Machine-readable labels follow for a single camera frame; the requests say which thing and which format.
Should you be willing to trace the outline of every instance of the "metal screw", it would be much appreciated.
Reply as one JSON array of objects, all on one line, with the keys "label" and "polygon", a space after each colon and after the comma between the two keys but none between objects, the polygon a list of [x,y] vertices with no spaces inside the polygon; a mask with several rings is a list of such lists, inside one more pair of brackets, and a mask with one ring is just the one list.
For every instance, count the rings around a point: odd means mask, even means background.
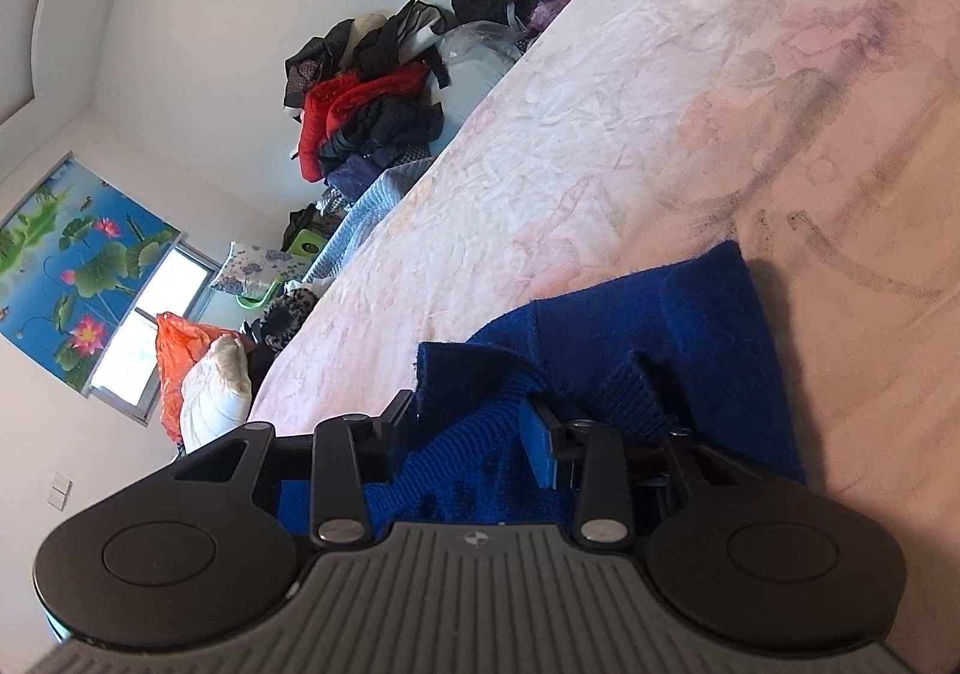
[{"label": "metal screw", "polygon": [[328,519],[317,528],[317,535],[331,544],[352,544],[361,540],[366,532],[355,519]]},{"label": "metal screw", "polygon": [[598,544],[616,544],[627,533],[627,526],[615,519],[589,519],[580,526],[580,535]]}]

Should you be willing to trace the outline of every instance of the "circular black disc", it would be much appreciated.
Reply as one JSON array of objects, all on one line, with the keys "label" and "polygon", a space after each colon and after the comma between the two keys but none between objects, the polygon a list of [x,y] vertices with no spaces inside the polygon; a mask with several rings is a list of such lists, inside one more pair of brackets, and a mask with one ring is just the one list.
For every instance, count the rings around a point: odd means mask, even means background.
[{"label": "circular black disc", "polygon": [[256,622],[293,583],[296,549],[250,492],[160,474],[118,492],[41,545],[41,602],[113,648],[184,648]]},{"label": "circular black disc", "polygon": [[646,554],[678,612],[771,652],[882,639],[906,579],[883,528],[785,480],[704,491],[654,530]]}]

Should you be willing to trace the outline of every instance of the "leopard print fabric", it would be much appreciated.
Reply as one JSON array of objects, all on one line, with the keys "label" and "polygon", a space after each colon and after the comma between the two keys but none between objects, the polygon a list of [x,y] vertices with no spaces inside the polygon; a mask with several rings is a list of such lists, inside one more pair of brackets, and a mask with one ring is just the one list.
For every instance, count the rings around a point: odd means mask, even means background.
[{"label": "leopard print fabric", "polygon": [[319,300],[307,289],[294,290],[274,300],[263,314],[263,343],[277,353],[286,348]]}]

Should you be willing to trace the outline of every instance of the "pillowcase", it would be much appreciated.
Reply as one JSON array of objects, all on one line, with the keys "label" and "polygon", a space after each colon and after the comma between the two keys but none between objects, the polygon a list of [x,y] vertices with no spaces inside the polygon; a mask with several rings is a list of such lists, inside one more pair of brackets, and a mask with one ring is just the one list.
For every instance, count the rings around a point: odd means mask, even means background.
[{"label": "pillowcase", "polygon": [[270,290],[274,281],[301,279],[310,259],[297,257],[279,249],[263,249],[236,241],[230,244],[230,254],[210,286],[227,295],[260,300]]},{"label": "pillowcase", "polygon": [[247,354],[241,341],[222,336],[184,377],[181,434],[186,452],[246,423],[253,403]]},{"label": "pillowcase", "polygon": [[182,385],[187,372],[206,355],[210,345],[224,335],[240,334],[196,324],[169,311],[157,314],[157,373],[160,376],[160,423],[174,444],[181,443]]}]

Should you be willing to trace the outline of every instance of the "logo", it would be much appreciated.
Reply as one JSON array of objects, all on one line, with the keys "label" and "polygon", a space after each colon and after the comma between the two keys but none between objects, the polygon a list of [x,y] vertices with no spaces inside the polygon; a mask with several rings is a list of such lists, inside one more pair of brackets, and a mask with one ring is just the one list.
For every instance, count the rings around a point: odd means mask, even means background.
[{"label": "logo", "polygon": [[464,541],[473,547],[482,547],[490,541],[490,537],[483,531],[473,531],[464,536]]}]

